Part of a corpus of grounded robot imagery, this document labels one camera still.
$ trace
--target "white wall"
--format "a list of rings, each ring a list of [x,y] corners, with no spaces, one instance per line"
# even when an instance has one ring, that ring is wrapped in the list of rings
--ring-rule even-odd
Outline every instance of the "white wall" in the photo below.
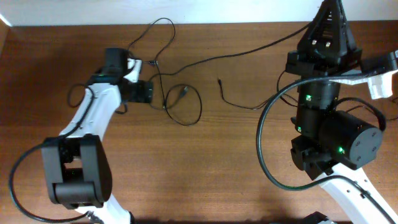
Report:
[[[322,0],[1,0],[13,26],[311,21]],[[398,20],[398,0],[343,0],[348,20]]]

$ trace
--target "cable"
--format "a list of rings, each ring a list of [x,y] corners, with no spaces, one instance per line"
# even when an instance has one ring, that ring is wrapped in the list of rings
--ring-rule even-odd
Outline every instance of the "cable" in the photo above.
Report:
[[[153,59],[153,61],[151,61],[151,62],[155,62],[154,65],[156,66],[156,69],[157,69],[158,74],[159,74],[160,89],[161,89],[161,91],[162,91],[162,101],[163,101],[163,102],[162,102],[162,108],[157,108],[157,107],[155,107],[155,106],[153,106],[153,105],[151,105],[151,104],[150,104],[150,106],[151,106],[153,109],[164,110],[164,111],[167,113],[167,115],[169,116],[169,118],[172,119],[173,121],[175,121],[177,124],[181,124],[182,126],[191,126],[191,125],[197,124],[197,122],[199,122],[199,120],[200,120],[200,118],[201,118],[201,113],[202,113],[202,107],[203,107],[203,105],[202,105],[201,97],[200,97],[200,94],[199,94],[198,90],[197,90],[196,88],[194,88],[193,86],[188,85],[188,84],[178,84],[178,85],[173,86],[171,89],[169,89],[168,92],[167,92],[167,94],[165,95],[165,93],[164,93],[164,88],[163,88],[162,75],[161,75],[161,72],[160,72],[159,64],[157,63],[157,59],[159,58],[159,56],[161,55],[161,53],[162,53],[167,47],[169,47],[170,44],[174,41],[176,31],[175,31],[175,26],[174,26],[173,21],[171,21],[169,18],[165,18],[165,17],[160,18],[160,19],[157,19],[155,22],[151,23],[151,24],[147,27],[147,29],[146,29],[136,40],[133,40],[133,41],[129,44],[129,46],[127,47],[127,50],[129,50],[138,40],[140,40],[141,38],[143,38],[143,37],[148,33],[148,31],[150,30],[150,28],[152,28],[152,26],[153,26],[154,24],[156,24],[156,22],[158,22],[158,21],[160,21],[160,20],[162,20],[162,19],[165,19],[165,20],[167,20],[167,21],[169,21],[169,22],[171,23],[171,25],[172,25],[172,27],[173,27],[173,36],[171,37],[171,39],[169,40],[169,42],[156,54],[156,56],[155,56],[155,58]],[[153,78],[155,78],[155,76],[150,77],[149,80],[148,80],[148,82],[151,82]],[[185,88],[186,88],[186,87],[190,87],[192,90],[195,91],[195,93],[198,95],[198,98],[199,98],[199,102],[200,102],[200,112],[199,112],[198,118],[197,118],[194,122],[192,122],[192,123],[182,123],[182,122],[180,122],[180,121],[177,121],[175,118],[172,117],[172,115],[171,115],[170,112],[169,112],[169,109],[171,109],[172,107],[174,107],[174,106],[178,103],[178,101],[179,101],[182,97],[185,96],[186,92],[185,92],[183,95],[180,93],[180,97],[177,99],[177,101],[176,101],[174,104],[170,105],[169,107],[166,106],[167,100],[168,100],[168,97],[169,97],[169,93],[170,93],[173,89],[175,89],[176,87],[180,87],[180,86],[184,86],[184,90],[186,90],[186,91],[188,91],[188,89],[185,89]]]
[[[211,60],[220,59],[220,58],[238,57],[238,56],[250,54],[250,53],[253,53],[253,52],[257,52],[257,51],[259,51],[259,50],[266,49],[266,48],[268,48],[268,47],[272,47],[272,46],[274,46],[274,45],[276,45],[276,44],[279,44],[279,43],[281,43],[281,42],[283,42],[283,41],[285,41],[285,40],[287,40],[287,39],[289,39],[289,38],[292,38],[292,37],[294,37],[295,35],[301,33],[303,30],[305,30],[306,28],[308,28],[308,27],[310,26],[310,24],[311,24],[311,23],[305,25],[303,28],[299,29],[298,31],[294,32],[293,34],[290,34],[290,35],[288,35],[288,36],[286,36],[286,37],[284,37],[284,38],[281,38],[281,39],[279,39],[279,40],[277,40],[277,41],[275,41],[275,42],[273,42],[273,43],[264,45],[264,46],[262,46],[262,47],[258,47],[258,48],[256,48],[256,49],[248,50],[248,51],[246,51],[246,52],[241,52],[241,53],[237,53],[237,54],[220,55],[220,56],[216,56],[216,57],[211,57],[211,58],[208,58],[208,59],[204,59],[204,60],[201,60],[201,61],[198,61],[198,62],[195,62],[195,63],[191,63],[191,64],[189,64],[189,65],[186,65],[186,66],[180,68],[179,70],[177,70],[176,72],[173,72],[173,73],[161,73],[161,75],[176,75],[176,74],[182,72],[183,70],[185,70],[185,69],[188,68],[188,67],[192,67],[192,66],[194,66],[194,65],[198,65],[198,64],[201,64],[201,63],[205,63],[205,62],[208,62],[208,61],[211,61]]]
[[[276,92],[279,92],[279,82],[280,82],[280,79],[282,78],[282,75],[284,75],[285,72],[286,72],[286,71],[283,71],[283,72],[279,75],[278,81],[276,82]],[[284,95],[287,96],[287,97],[289,97],[290,99],[294,100],[296,103],[299,103],[299,101],[297,101],[293,96],[290,96],[290,95],[288,95],[288,94],[284,94]],[[281,99],[283,102],[285,102],[287,105],[289,105],[289,106],[297,107],[296,105],[293,105],[293,104],[289,103],[287,100],[285,100],[285,98],[284,98],[283,96],[281,96],[280,99]]]
[[[166,113],[168,114],[168,116],[169,116],[172,120],[174,120],[175,122],[177,122],[178,124],[181,124],[181,123],[178,122],[176,119],[174,119],[174,118],[170,115],[170,113],[168,112],[168,109],[169,109],[169,108],[167,108],[167,107],[165,106],[165,102],[167,101],[167,98],[165,97],[165,94],[164,94],[164,89],[163,89],[163,84],[162,84],[162,75],[176,75],[176,74],[182,72],[183,70],[185,70],[185,69],[188,68],[188,67],[192,67],[192,66],[198,65],[198,64],[200,64],[200,63],[205,63],[205,62],[208,62],[208,61],[210,61],[210,60],[215,60],[215,59],[219,59],[219,58],[228,58],[228,57],[238,57],[238,56],[242,56],[242,55],[246,55],[246,54],[250,54],[250,53],[256,52],[256,51],[258,51],[258,50],[266,49],[266,48],[268,48],[268,47],[272,47],[273,45],[276,45],[276,44],[278,44],[278,43],[280,43],[280,42],[282,42],[282,41],[285,41],[285,40],[287,40],[287,39],[289,39],[289,38],[291,38],[291,37],[293,37],[293,36],[295,36],[295,35],[301,33],[303,30],[305,30],[306,28],[308,28],[309,25],[310,25],[310,23],[309,23],[309,24],[307,24],[305,27],[303,27],[303,28],[299,29],[298,31],[294,32],[293,34],[290,34],[290,35],[288,35],[288,36],[286,36],[286,37],[284,37],[284,38],[282,38],[282,39],[279,39],[279,40],[277,40],[277,41],[271,43],[271,44],[267,44],[267,45],[264,45],[264,46],[262,46],[262,47],[258,47],[258,48],[253,49],[253,50],[249,50],[249,51],[246,51],[246,52],[241,52],[241,53],[238,53],[238,54],[230,54],[230,55],[221,55],[221,56],[217,56],[217,57],[211,57],[211,58],[208,58],[208,59],[201,60],[201,61],[199,61],[199,62],[195,62],[195,63],[191,63],[191,64],[189,64],[189,65],[186,65],[186,66],[182,67],[181,69],[177,70],[177,71],[174,72],[174,73],[162,73],[162,72],[160,72],[159,64],[156,63],[156,62],[157,62],[157,58],[158,58],[159,55],[172,43],[172,41],[174,40],[174,37],[175,37],[175,26],[174,26],[174,23],[173,23],[170,19],[168,19],[168,18],[160,18],[160,19],[157,19],[155,22],[153,22],[152,24],[150,24],[150,25],[147,27],[147,29],[146,29],[136,40],[133,40],[133,41],[129,44],[129,46],[127,47],[127,50],[129,50],[138,40],[140,40],[141,38],[143,38],[143,37],[147,34],[147,32],[150,30],[150,28],[151,28],[156,22],[158,22],[159,20],[162,20],[162,19],[166,19],[166,20],[168,20],[168,21],[171,22],[171,24],[173,25],[174,33],[173,33],[172,38],[171,38],[170,41],[168,42],[168,44],[167,44],[164,48],[162,48],[162,50],[160,50],[160,52],[158,52],[158,54],[156,55],[155,59],[154,59],[153,61],[151,61],[151,62],[155,62],[155,63],[153,63],[153,64],[156,66],[158,73],[155,74],[155,75],[153,75],[153,76],[151,76],[151,77],[149,78],[148,82],[152,81],[153,78],[155,78],[156,76],[159,76],[160,88],[161,88],[161,90],[162,90],[162,96],[163,96],[163,107],[162,107],[162,108],[157,108],[157,107],[155,107],[155,106],[153,106],[153,105],[150,105],[150,106],[151,106],[153,109],[156,109],[156,110],[165,110]],[[219,85],[220,85],[221,97],[222,97],[223,101],[226,102],[226,103],[228,103],[228,104],[230,104],[230,105],[237,106],[237,107],[244,108],[244,109],[249,109],[249,110],[258,110],[258,109],[262,108],[262,107],[267,103],[267,101],[265,101],[265,102],[261,103],[260,105],[255,106],[255,107],[253,107],[253,108],[246,107],[246,106],[239,106],[239,105],[230,103],[230,102],[228,102],[227,100],[225,100],[225,98],[224,98],[224,96],[223,96],[223,90],[222,90],[221,80],[219,80],[218,83],[219,83]],[[183,125],[184,125],[184,126],[190,126],[190,125],[196,124],[197,122],[195,122],[195,123],[190,123],[190,124],[185,124],[185,125],[183,124]]]
[[[127,107],[127,103],[123,102],[122,104],[124,106],[124,111],[115,111],[116,114],[125,114],[125,113],[127,113],[129,111],[129,109]]]
[[[68,104],[68,106],[71,107],[71,108],[76,108],[76,107],[78,107],[79,105],[81,105],[81,102],[83,102],[83,99],[85,98],[84,95],[83,95],[83,97],[80,99],[80,101],[79,101],[77,104],[73,105],[73,104],[70,103],[70,98],[72,97],[73,90],[74,90],[76,87],[79,87],[79,86],[81,86],[81,84],[74,84],[74,85],[72,85],[72,86],[70,87],[70,89],[69,89],[69,91],[68,91],[68,95],[67,95],[67,104]]]
[[[276,83],[276,90],[277,90],[277,92],[279,91],[279,82],[280,82],[280,78],[282,78],[282,75],[283,75],[284,73],[285,73],[285,71],[283,71],[283,72],[280,74],[280,76],[279,76],[279,78],[278,78],[278,81],[277,81],[277,83]],[[268,99],[268,100],[262,102],[261,104],[259,104],[259,105],[257,105],[257,106],[253,106],[253,107],[237,105],[237,104],[231,103],[231,102],[229,102],[228,100],[225,99],[225,97],[224,97],[224,91],[223,91],[223,84],[222,84],[222,82],[221,82],[221,79],[218,79],[218,85],[220,86],[221,99],[222,99],[225,103],[227,103],[227,104],[229,104],[229,105],[232,105],[232,106],[236,106],[236,107],[238,107],[238,108],[247,109],[247,110],[258,110],[258,109],[263,108],[263,107],[267,104],[267,102],[269,101],[269,99]],[[296,103],[299,103],[293,96],[290,96],[290,95],[288,95],[288,94],[284,94],[284,95],[287,96],[287,97],[289,97],[290,99],[294,100]],[[285,98],[283,98],[283,96],[281,96],[281,100],[283,100],[283,101],[284,101],[286,104],[288,104],[289,106],[297,107],[296,105],[293,105],[293,104],[289,103],[287,100],[285,100]]]
[[[373,203],[376,208],[385,216],[385,218],[387,220],[389,220],[389,222],[394,223],[394,221],[392,220],[392,218],[388,215],[388,213],[369,195],[369,193],[367,191],[365,191],[364,189],[362,189],[361,186],[359,186],[357,183],[355,183],[354,181],[352,181],[351,179],[344,177],[344,176],[339,176],[339,175],[334,175],[334,176],[329,176],[329,177],[325,177],[323,179],[320,180],[316,180],[312,183],[303,185],[303,186],[298,186],[298,187],[293,187],[293,186],[288,186],[288,185],[284,185],[282,183],[280,183],[278,180],[275,179],[274,176],[272,176],[272,174],[269,172],[266,163],[264,161],[263,155],[262,155],[262,146],[261,146],[261,138],[262,138],[262,130],[264,127],[264,122],[266,120],[267,114],[270,110],[270,108],[272,107],[272,105],[275,104],[275,102],[286,92],[288,92],[289,90],[298,87],[300,85],[306,84],[306,83],[310,83],[310,82],[321,82],[321,81],[330,81],[330,80],[338,80],[338,79],[353,79],[353,78],[366,78],[369,77],[371,75],[375,75],[377,74],[377,72],[371,72],[371,73],[367,73],[367,74],[360,74],[360,75],[342,75],[342,76],[334,76],[334,77],[314,77],[314,78],[306,78],[303,80],[299,80],[296,82],[293,82],[289,85],[287,85],[286,87],[284,87],[283,89],[281,89],[281,91],[279,91],[277,94],[275,94],[274,96],[272,96],[272,98],[268,101],[268,103],[266,104],[264,110],[262,111],[262,114],[260,116],[259,119],[259,123],[257,126],[257,133],[256,133],[256,151],[257,151],[257,158],[259,159],[259,163],[260,166],[262,168],[262,170],[264,171],[265,175],[267,176],[267,178],[277,187],[284,189],[284,190],[292,190],[292,191],[299,191],[299,190],[307,190],[310,189],[314,186],[317,186],[319,184],[322,184],[326,181],[329,180],[333,180],[333,179],[343,179],[345,181],[347,181],[348,183],[350,183],[352,186],[354,186],[355,188],[357,188],[362,195],[364,195],[365,197],[367,197],[371,203]],[[386,118],[384,117],[384,115],[375,107],[373,107],[372,105],[370,105],[369,103],[357,99],[357,98],[344,98],[340,101],[337,102],[337,105],[339,105],[342,102],[348,101],[348,100],[355,100],[355,101],[359,101],[361,103],[364,103],[367,107],[369,107],[374,114],[376,114],[377,119],[379,120],[379,128],[381,131],[384,131],[386,128]]]
[[[80,216],[78,216],[78,217],[75,217],[75,218],[66,218],[66,219],[49,219],[49,218],[43,218],[43,217],[34,215],[33,213],[31,213],[31,212],[29,212],[28,210],[26,210],[26,209],[21,205],[21,203],[18,201],[17,196],[16,196],[16,194],[15,194],[15,190],[14,190],[14,175],[15,175],[15,172],[16,172],[16,170],[17,170],[19,164],[20,164],[24,159],[26,159],[27,156],[29,156],[29,155],[32,154],[33,152],[37,151],[38,149],[41,149],[41,148],[43,148],[43,147],[45,147],[45,146],[51,145],[51,144],[53,144],[53,143],[55,143],[55,142],[57,142],[57,141],[60,141],[60,140],[63,140],[63,139],[65,139],[65,138],[67,138],[69,135],[73,134],[73,133],[80,127],[80,125],[84,122],[84,119],[86,118],[86,116],[87,116],[87,114],[88,114],[88,112],[89,112],[89,110],[90,110],[90,108],[91,108],[91,106],[92,106],[92,104],[93,104],[93,102],[94,102],[95,94],[94,94],[94,91],[93,91],[90,87],[88,87],[88,86],[86,86],[86,85],[84,85],[84,84],[76,84],[76,85],[74,85],[74,87],[76,87],[76,86],[83,86],[83,87],[89,89],[89,91],[91,91],[91,99],[90,99],[90,102],[88,103],[87,109],[86,109],[85,112],[83,113],[83,116],[82,116],[82,117],[80,118],[80,120],[76,123],[76,126],[75,126],[72,130],[70,130],[69,132],[67,132],[66,134],[61,135],[61,136],[58,136],[58,137],[56,137],[55,139],[53,139],[53,140],[51,140],[51,141],[49,141],[49,142],[45,142],[45,143],[39,144],[39,145],[37,145],[37,146],[35,146],[35,147],[29,149],[28,151],[24,152],[24,153],[20,156],[20,158],[18,158],[18,160],[14,163],[14,165],[12,166],[12,169],[11,169],[11,171],[10,171],[10,174],[9,174],[8,187],[9,187],[9,191],[10,191],[10,195],[11,195],[12,201],[14,202],[15,206],[16,206],[16,207],[18,208],[18,210],[21,211],[24,215],[26,215],[27,217],[29,217],[29,218],[31,218],[31,219],[33,219],[33,220],[39,221],[39,222],[45,222],[45,223],[68,223],[68,222],[74,222],[74,221],[77,221],[77,220],[79,220],[79,219],[82,219],[82,218],[86,217],[87,214],[88,214],[88,212],[86,212],[86,213],[84,213],[84,214],[82,214],[82,215],[80,215]]]
[[[262,102],[261,104],[259,104],[259,105],[257,105],[257,106],[254,106],[254,107],[247,107],[247,106],[236,105],[236,104],[234,104],[234,103],[229,102],[228,100],[226,100],[226,99],[224,98],[223,84],[222,84],[222,82],[221,82],[220,79],[218,79],[218,85],[220,86],[221,99],[223,99],[223,101],[224,101],[225,103],[227,103],[227,104],[229,104],[229,105],[232,105],[232,106],[236,106],[236,107],[238,107],[238,108],[247,109],[247,110],[258,110],[258,109],[261,109],[263,106],[265,106],[265,104],[269,101],[269,99],[268,99],[268,100]]]
[[[397,98],[394,98],[394,99],[392,99],[392,100],[390,100],[390,102],[393,103],[393,104],[398,105],[398,103],[395,102],[396,99],[398,99],[398,97],[397,97]],[[366,107],[366,106],[355,106],[355,107],[353,107],[353,108],[351,108],[351,109],[346,110],[346,112],[349,113],[349,112],[351,112],[351,111],[353,111],[353,110],[356,110],[356,109],[358,109],[358,108],[364,108],[364,109],[366,109],[368,112],[370,112],[370,113],[372,113],[373,115],[375,115],[375,114],[373,113],[373,111],[370,110],[370,109],[369,109],[368,107]],[[396,116],[395,118],[388,118],[388,119],[387,119],[387,121],[396,121],[396,120],[398,120],[398,116]]]

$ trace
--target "brown wood grain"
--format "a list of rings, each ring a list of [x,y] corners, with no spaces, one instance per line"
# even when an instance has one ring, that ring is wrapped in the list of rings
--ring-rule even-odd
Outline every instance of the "brown wood grain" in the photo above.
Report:
[[[0,56],[2,48],[4,46],[4,42],[6,41],[7,33],[8,33],[8,26],[5,25],[5,23],[2,20],[0,20]]]
[[[160,56],[163,72],[174,72],[204,58],[242,52],[268,44],[303,27],[304,23],[177,25],[175,42]],[[351,23],[364,57],[398,49],[398,22]],[[0,60],[0,223],[34,223],[13,206],[7,187],[10,168],[18,156],[44,138],[56,136],[75,113],[66,104],[74,83],[87,81],[102,66],[104,49],[125,47],[145,26],[13,27]],[[153,59],[170,38],[170,26],[155,26],[133,48],[144,60]],[[201,121],[183,127],[163,111],[130,104],[124,116],[114,115],[103,146],[113,173],[113,194],[137,218],[188,221],[243,221],[302,218],[315,211],[334,220],[347,220],[338,204],[321,188],[286,192],[272,185],[258,164],[255,133],[260,111],[247,111],[223,103],[256,105],[275,92],[287,52],[301,35],[269,49],[188,68],[165,77],[168,90],[178,83],[198,89],[203,101]],[[155,69],[146,65],[141,79]],[[296,76],[286,74],[281,85]],[[155,103],[159,105],[158,82]],[[397,77],[394,89],[398,90]],[[343,87],[341,97],[370,100],[366,85]],[[181,119],[197,115],[192,91],[173,111]],[[398,108],[385,100],[372,102],[387,116]],[[354,112],[376,123],[366,111]],[[290,158],[290,140],[298,134],[290,123],[295,109],[275,104],[263,135],[264,157],[274,176],[285,184],[310,181]],[[398,211],[398,153],[396,122],[389,123],[377,159],[364,170],[390,206]],[[77,215],[47,196],[40,153],[31,155],[16,174],[16,192],[33,213],[49,218]]]

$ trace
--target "robotic arm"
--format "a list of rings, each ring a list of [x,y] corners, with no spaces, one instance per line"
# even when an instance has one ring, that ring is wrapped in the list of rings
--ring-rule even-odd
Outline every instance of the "robotic arm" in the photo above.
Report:
[[[348,75],[355,67],[362,73],[375,75],[357,80],[312,82],[299,86],[297,115],[292,118],[300,136],[292,140],[294,164],[312,180],[340,175],[355,181],[372,198],[342,179],[320,184],[342,207],[353,223],[398,223],[398,216],[373,187],[362,166],[376,158],[382,143],[384,127],[336,111],[340,83],[368,83],[372,99],[392,95],[392,74],[398,72],[398,51],[368,60],[361,60],[346,20],[341,0],[325,0],[298,43],[288,54],[286,72],[312,77]]]
[[[101,142],[121,103],[152,101],[152,83],[138,80],[141,65],[141,60],[129,58],[124,49],[106,49],[105,67],[87,82],[76,115],[60,135],[72,130],[91,104],[80,127],[66,139],[42,148],[53,203],[88,212],[90,219],[101,223],[134,223],[133,215],[111,194],[112,175]],[[65,164],[74,160],[81,160],[81,167],[68,169]]]

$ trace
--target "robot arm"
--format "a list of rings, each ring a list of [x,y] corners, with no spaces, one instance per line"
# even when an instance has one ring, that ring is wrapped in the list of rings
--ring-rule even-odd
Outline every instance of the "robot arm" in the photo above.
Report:
[[[88,212],[91,220],[104,224],[134,223],[133,215],[111,193],[112,175],[101,142],[121,103],[151,102],[152,83],[138,80],[141,65],[141,60],[128,58],[124,49],[107,49],[106,66],[90,78],[78,111],[60,135],[70,132],[89,108],[80,127],[66,139],[42,149],[53,203]],[[81,167],[67,168],[75,160],[81,161]]]
[[[353,181],[357,181],[363,189],[372,195],[372,198],[388,213],[392,220],[398,223],[397,214],[374,188],[362,168],[351,170],[343,164],[337,164],[332,169],[332,175],[342,175]],[[315,180],[325,177],[328,177],[328,175],[323,173]],[[353,223],[390,223],[368,198],[364,197],[358,189],[345,180],[329,180],[320,184],[320,187],[336,200]]]

